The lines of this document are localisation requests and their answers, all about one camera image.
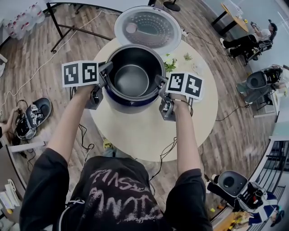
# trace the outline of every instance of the open lid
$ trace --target open lid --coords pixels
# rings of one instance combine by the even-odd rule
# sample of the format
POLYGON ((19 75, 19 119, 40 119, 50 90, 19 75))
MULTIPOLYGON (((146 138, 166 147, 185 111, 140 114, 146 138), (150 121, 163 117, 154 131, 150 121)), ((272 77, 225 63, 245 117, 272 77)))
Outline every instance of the open lid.
POLYGON ((181 27, 174 17, 151 6, 124 11, 114 24, 114 33, 122 45, 141 44, 159 55, 176 49, 182 39, 181 27))

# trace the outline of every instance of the stand base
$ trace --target stand base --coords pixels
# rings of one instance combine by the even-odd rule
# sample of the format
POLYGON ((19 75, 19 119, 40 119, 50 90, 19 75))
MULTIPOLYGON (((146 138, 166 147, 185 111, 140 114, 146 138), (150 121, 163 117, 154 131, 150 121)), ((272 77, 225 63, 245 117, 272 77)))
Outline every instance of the stand base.
POLYGON ((163 2, 163 5, 166 8, 173 10, 173 11, 180 11, 181 10, 181 8, 177 4, 174 4, 173 2, 170 2, 170 1, 163 2))

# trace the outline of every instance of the black t-shirt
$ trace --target black t-shirt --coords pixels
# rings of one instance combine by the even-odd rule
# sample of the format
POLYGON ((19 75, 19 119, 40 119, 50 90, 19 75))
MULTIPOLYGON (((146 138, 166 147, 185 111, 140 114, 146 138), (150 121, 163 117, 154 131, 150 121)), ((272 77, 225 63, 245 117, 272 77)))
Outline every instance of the black t-shirt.
MULTIPOLYGON (((65 159, 49 148, 36 161, 20 212, 22 231, 38 231, 50 224, 56 230, 65 210, 67 167, 65 159)), ((178 178, 163 213, 151 194, 149 175, 142 164, 130 158, 92 157, 71 197, 78 199, 85 203, 67 209, 61 230, 213 230, 205 211, 200 169, 178 178)))

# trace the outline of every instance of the whiteboard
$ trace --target whiteboard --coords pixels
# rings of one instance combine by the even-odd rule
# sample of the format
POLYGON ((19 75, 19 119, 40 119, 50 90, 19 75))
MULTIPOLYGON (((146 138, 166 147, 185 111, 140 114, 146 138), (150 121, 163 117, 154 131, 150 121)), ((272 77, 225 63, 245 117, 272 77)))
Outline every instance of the whiteboard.
POLYGON ((72 2, 71 0, 47 0, 49 3, 76 3, 84 5, 96 5, 99 7, 114 9, 118 11, 125 11, 132 7, 148 5, 149 0, 77 0, 77 2, 72 2))

